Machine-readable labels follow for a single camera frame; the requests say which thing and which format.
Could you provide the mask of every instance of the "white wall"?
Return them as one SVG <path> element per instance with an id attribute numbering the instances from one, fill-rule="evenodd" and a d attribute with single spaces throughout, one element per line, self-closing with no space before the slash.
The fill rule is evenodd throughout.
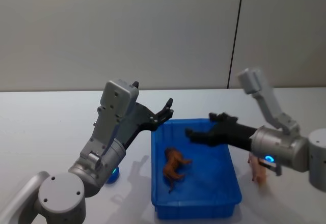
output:
<path id="1" fill-rule="evenodd" d="M 274 86 L 326 86 L 326 0 L 242 0 L 230 87 L 256 66 Z"/>
<path id="2" fill-rule="evenodd" d="M 0 0 L 0 91 L 225 88 L 239 0 Z"/>

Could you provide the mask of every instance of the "blue object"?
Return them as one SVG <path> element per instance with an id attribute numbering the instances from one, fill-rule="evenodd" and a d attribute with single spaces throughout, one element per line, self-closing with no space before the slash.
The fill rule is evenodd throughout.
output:
<path id="1" fill-rule="evenodd" d="M 274 162 L 275 161 L 274 158 L 272 156 L 270 156 L 270 155 L 266 155 L 265 160 L 267 160 L 268 162 Z"/>
<path id="2" fill-rule="evenodd" d="M 107 184 L 115 183 L 116 180 L 119 178 L 119 167 L 115 168 L 112 172 L 112 175 L 106 181 Z"/>
<path id="3" fill-rule="evenodd" d="M 152 204 L 159 219 L 229 217 L 241 202 L 228 146 L 193 144 L 185 136 L 185 128 L 208 131 L 212 125 L 208 119 L 169 120 L 152 132 Z M 179 170 L 186 176 L 175 182 L 171 193 L 162 173 L 167 147 L 193 160 Z"/>

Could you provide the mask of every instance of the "blue plastic bin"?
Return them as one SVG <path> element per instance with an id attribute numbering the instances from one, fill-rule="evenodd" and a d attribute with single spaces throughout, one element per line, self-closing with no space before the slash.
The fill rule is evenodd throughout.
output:
<path id="1" fill-rule="evenodd" d="M 229 217 L 241 202 L 228 146 L 193 144 L 185 136 L 185 128 L 207 131 L 212 125 L 208 119 L 169 120 L 152 133 L 152 204 L 159 219 Z M 169 193 L 162 170 L 171 146 L 193 162 L 179 170 L 186 176 Z"/>

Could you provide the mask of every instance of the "white table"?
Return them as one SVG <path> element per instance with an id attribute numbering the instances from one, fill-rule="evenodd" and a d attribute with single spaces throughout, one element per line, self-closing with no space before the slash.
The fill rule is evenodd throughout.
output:
<path id="1" fill-rule="evenodd" d="M 299 121 L 303 135 L 326 127 L 326 88 L 276 89 L 276 95 L 284 111 Z M 69 169 L 93 131 L 100 96 L 97 91 L 0 93 L 0 206 L 30 174 L 42 170 L 57 174 Z M 256 101 L 238 89 L 141 91 L 138 102 L 158 111 L 170 97 L 174 98 L 175 119 L 207 118 L 211 111 L 225 111 L 238 116 L 239 123 L 266 125 Z M 281 177 L 268 173 L 268 187 L 258 190 L 251 181 L 248 153 L 229 148 L 242 202 L 231 218 L 200 223 L 325 223 L 326 193 L 310 186 L 307 173 L 286 168 Z M 119 180 L 86 200 L 84 223 L 165 222 L 156 218 L 151 204 L 150 154 L 150 133 L 142 132 L 120 164 Z M 130 175 L 133 164 L 140 170 Z M 34 223 L 45 223 L 45 219 L 38 216 Z"/>

